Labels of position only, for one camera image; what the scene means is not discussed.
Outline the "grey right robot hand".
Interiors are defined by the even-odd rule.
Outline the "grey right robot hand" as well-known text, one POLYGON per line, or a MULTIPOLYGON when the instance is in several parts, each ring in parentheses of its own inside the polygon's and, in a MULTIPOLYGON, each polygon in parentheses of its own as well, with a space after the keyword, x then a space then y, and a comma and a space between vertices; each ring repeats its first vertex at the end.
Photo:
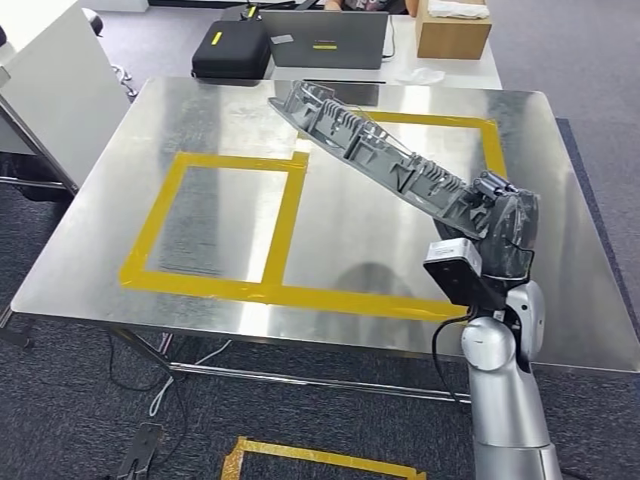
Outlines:
POLYGON ((482 273, 501 280, 530 277, 537 236, 540 196, 485 170, 472 183, 485 208, 478 222, 482 273))

